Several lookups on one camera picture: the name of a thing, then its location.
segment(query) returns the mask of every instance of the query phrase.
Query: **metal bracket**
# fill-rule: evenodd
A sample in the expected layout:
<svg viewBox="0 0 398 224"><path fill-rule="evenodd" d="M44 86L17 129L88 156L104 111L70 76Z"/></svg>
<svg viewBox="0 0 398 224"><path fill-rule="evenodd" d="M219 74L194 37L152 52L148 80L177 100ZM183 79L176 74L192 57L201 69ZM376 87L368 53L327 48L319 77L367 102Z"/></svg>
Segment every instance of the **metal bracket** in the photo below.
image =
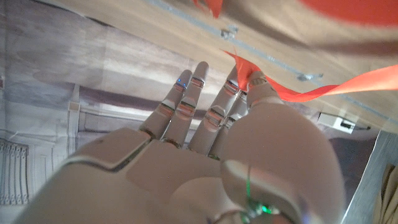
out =
<svg viewBox="0 0 398 224"><path fill-rule="evenodd" d="M235 35L238 33L238 27L236 25L228 25L227 29L221 30L221 38L224 40L235 39Z"/></svg>

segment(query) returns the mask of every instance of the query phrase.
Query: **green light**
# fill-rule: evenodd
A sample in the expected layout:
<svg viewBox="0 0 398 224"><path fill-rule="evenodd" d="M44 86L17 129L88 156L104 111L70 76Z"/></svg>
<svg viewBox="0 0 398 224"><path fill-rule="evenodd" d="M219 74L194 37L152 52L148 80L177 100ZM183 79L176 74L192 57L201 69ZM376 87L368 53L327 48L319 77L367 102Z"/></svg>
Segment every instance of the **green light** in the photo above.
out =
<svg viewBox="0 0 398 224"><path fill-rule="evenodd" d="M272 213L272 210L267 208L267 207L265 207L265 206L262 206L262 211L265 212L265 213L268 213L268 214Z"/></svg>
<svg viewBox="0 0 398 224"><path fill-rule="evenodd" d="M248 198L250 198L250 177L246 179L246 194L248 195Z"/></svg>

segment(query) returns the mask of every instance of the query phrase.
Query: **red ribbon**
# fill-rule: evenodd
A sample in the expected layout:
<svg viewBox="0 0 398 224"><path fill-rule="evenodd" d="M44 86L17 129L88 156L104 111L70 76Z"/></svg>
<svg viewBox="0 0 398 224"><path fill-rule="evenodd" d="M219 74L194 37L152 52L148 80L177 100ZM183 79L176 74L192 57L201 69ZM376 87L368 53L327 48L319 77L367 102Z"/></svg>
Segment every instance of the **red ribbon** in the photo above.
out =
<svg viewBox="0 0 398 224"><path fill-rule="evenodd" d="M236 69L238 71L238 85L240 89L246 91L249 76L253 72L261 71L261 69L246 59L229 52L226 53L235 58ZM288 89L267 76L266 79L275 91L278 92L282 100L290 102L306 102L320 96L359 91L398 90L398 65L366 72L341 85L327 85L306 93L298 93Z"/></svg>
<svg viewBox="0 0 398 224"><path fill-rule="evenodd" d="M192 0L204 11L198 0ZM207 8L218 18L223 0L204 0ZM308 7L331 17L358 24L398 26L397 0L301 0Z"/></svg>
<svg viewBox="0 0 398 224"><path fill-rule="evenodd" d="M192 0L193 3L196 5L196 7L198 7L199 9L201 9L202 11L204 11L205 9L198 3L198 0ZM210 9L210 11L213 13L213 17L214 18L218 18L218 16L220 16L220 12L221 12L221 7L223 6L223 0L205 0L205 3L207 5L207 8Z"/></svg>

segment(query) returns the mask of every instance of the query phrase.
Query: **robot finger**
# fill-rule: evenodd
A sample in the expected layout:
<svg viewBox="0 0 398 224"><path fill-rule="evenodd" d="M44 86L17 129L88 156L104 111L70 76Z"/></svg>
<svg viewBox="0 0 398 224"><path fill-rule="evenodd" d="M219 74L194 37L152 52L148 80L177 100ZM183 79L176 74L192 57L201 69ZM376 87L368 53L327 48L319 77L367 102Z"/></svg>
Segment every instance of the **robot finger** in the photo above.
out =
<svg viewBox="0 0 398 224"><path fill-rule="evenodd" d="M254 72L250 75L248 80L249 94L241 92L238 99L235 101L229 115L227 116L224 125L221 127L211 149L208 153L209 157L214 159L223 158L223 147L226 141L228 131L233 123L239 118L242 118L248 113L248 110L259 103L281 103L277 92L272 88L271 84L267 82L265 75L262 72Z"/></svg>
<svg viewBox="0 0 398 224"><path fill-rule="evenodd" d="M238 74L234 67L200 122L188 145L189 150L207 155L238 93Z"/></svg>
<svg viewBox="0 0 398 224"><path fill-rule="evenodd" d="M185 94L178 104L177 109L170 121L170 124L162 138L163 142L173 144L181 148L187 136L193 114L195 113L199 96L207 76L209 65L206 62L200 62L193 73L191 81L185 91Z"/></svg>
<svg viewBox="0 0 398 224"><path fill-rule="evenodd" d="M174 111L181 101L183 93L191 80L192 72L185 70L181 73L172 89L154 112L139 127L140 131L148 133L154 139L160 139L170 123Z"/></svg>
<svg viewBox="0 0 398 224"><path fill-rule="evenodd" d="M224 119L220 131L210 151L208 152L208 157L220 160L223 158L223 145L226 141L229 129L232 127L235 121L239 120L248 113L248 106L246 104L246 95L244 91L240 91L238 98L234 102L231 110L229 111L227 117Z"/></svg>

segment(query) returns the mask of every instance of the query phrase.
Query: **green wire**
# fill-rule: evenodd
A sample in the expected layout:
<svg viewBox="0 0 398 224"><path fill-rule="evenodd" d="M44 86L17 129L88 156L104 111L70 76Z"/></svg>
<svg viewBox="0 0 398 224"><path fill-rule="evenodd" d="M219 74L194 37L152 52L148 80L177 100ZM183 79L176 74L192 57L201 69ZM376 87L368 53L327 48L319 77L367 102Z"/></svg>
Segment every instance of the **green wire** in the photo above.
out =
<svg viewBox="0 0 398 224"><path fill-rule="evenodd" d="M248 174L248 178L246 179L246 195L250 198L250 174Z"/></svg>

